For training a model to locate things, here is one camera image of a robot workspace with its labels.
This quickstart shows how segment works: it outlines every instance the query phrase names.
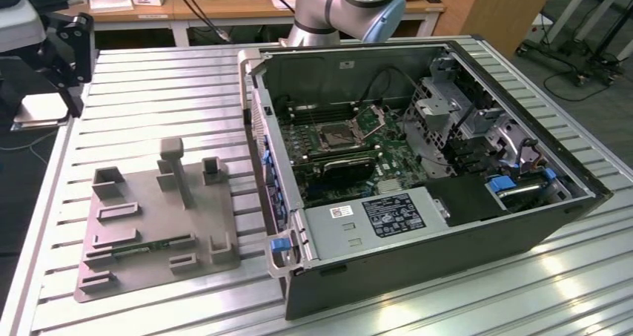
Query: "aluminum table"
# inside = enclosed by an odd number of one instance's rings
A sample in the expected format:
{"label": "aluminum table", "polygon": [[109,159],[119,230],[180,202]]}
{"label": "aluminum table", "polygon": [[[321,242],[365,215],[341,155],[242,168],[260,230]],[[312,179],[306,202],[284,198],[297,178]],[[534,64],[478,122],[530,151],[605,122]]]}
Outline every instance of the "aluminum table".
{"label": "aluminum table", "polygon": [[[616,192],[528,253],[284,320],[266,273],[262,215],[240,118],[246,47],[101,52],[83,118],[60,129],[1,318],[0,335],[618,335],[633,330],[632,170],[482,41],[452,37]],[[228,163],[241,267],[79,304],[72,298],[91,176],[147,169],[181,137],[184,163]]]}

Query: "table leg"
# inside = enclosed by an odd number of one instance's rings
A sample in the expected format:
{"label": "table leg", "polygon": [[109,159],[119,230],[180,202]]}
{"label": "table leg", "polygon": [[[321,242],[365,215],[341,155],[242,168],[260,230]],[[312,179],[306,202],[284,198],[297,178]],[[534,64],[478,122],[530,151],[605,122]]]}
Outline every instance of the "table leg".
{"label": "table leg", "polygon": [[624,47],[622,51],[617,55],[617,60],[622,61],[633,54],[633,41],[629,42],[626,47]]}
{"label": "table leg", "polygon": [[171,22],[171,31],[175,34],[176,47],[189,47],[189,36],[187,35],[189,21],[176,20]]}
{"label": "table leg", "polygon": [[436,29],[438,18],[440,13],[426,14],[426,18],[422,19],[422,22],[420,23],[420,28],[417,29],[416,37],[430,37],[433,35],[433,30]]}

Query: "gray robot arm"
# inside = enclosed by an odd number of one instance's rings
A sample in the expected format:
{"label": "gray robot arm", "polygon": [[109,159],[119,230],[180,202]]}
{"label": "gray robot arm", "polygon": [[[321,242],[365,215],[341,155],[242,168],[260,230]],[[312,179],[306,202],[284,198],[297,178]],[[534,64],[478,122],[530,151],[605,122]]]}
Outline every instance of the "gray robot arm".
{"label": "gray robot arm", "polygon": [[405,0],[297,0],[288,46],[337,45],[338,31],[384,42],[405,14]]}

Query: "green circuit board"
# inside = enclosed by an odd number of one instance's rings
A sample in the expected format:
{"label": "green circuit board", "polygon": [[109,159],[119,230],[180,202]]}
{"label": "green circuit board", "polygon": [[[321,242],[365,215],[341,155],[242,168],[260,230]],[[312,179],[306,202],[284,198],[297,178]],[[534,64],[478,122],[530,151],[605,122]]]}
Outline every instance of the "green circuit board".
{"label": "green circuit board", "polygon": [[[405,141],[397,115],[385,113],[385,124],[381,126],[372,110],[361,108],[358,112],[356,126],[352,120],[281,126],[306,207],[380,194],[380,182],[388,180],[406,189],[420,186],[428,179],[416,153]],[[328,166],[346,161],[362,161],[366,164],[341,168],[350,170],[349,177],[325,181]]]}

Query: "gray floor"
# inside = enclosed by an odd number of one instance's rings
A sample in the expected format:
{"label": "gray floor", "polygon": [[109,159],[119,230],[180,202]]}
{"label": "gray floor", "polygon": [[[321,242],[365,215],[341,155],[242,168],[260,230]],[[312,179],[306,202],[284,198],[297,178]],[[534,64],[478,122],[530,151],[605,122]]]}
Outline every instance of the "gray floor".
{"label": "gray floor", "polygon": [[[549,0],[545,6],[545,13],[558,17],[569,2],[570,0]],[[586,11],[594,5],[596,1],[584,0],[568,22],[569,28],[576,28]],[[588,42],[593,44],[593,47],[596,47],[602,35],[616,22],[618,15],[614,10],[609,10],[604,16],[604,21],[593,28],[592,34],[588,37]],[[569,37],[570,30],[566,30],[556,38],[554,45]],[[633,20],[629,20],[608,52],[617,54],[632,39]],[[542,89],[542,81],[546,77],[557,72],[569,70],[569,67],[564,64],[557,63],[537,53],[529,53],[525,57],[516,57],[512,63]],[[621,160],[629,166],[633,166],[633,59],[626,60],[622,66],[628,69],[628,73],[625,77],[616,80],[614,85],[606,91],[598,93],[584,102],[565,102],[556,98],[554,100]],[[570,83],[570,80],[557,77],[548,82],[548,87],[558,95],[569,99],[577,99],[602,89],[604,85],[590,82],[584,87],[577,88]]]}
{"label": "gray floor", "polygon": [[[549,0],[545,12],[554,17],[560,16],[569,1]],[[577,14],[569,21],[570,28],[576,27],[585,12],[594,4],[593,0],[585,0]],[[592,32],[589,41],[597,43],[617,16],[616,11],[608,12],[602,24],[597,25]],[[564,33],[557,41],[564,40],[565,37],[569,38],[569,32]],[[629,21],[609,51],[618,53],[632,39],[633,21]],[[542,80],[549,75],[568,70],[565,65],[550,61],[537,53],[532,53],[522,58],[514,58],[512,62],[541,87]],[[633,62],[625,62],[624,67],[630,69],[628,76],[633,78]],[[557,94],[573,99],[584,97],[594,90],[600,90],[602,86],[597,83],[589,83],[585,87],[577,88],[564,78],[556,78],[550,81],[550,88]],[[620,79],[605,92],[584,102],[564,102],[557,99],[557,103],[612,149],[622,161],[633,165],[633,81]],[[24,145],[32,142],[39,135],[39,133],[25,133],[0,136],[0,146]],[[44,157],[52,149],[52,141],[53,139],[48,139],[37,148]],[[0,253],[11,253],[21,248],[43,178],[44,166],[28,151],[16,154],[0,154],[0,197],[3,197],[0,201]],[[13,186],[21,186],[23,189],[16,191],[12,188]],[[0,255],[0,311],[4,306],[4,297],[8,292],[16,262],[16,257],[3,257]]]}

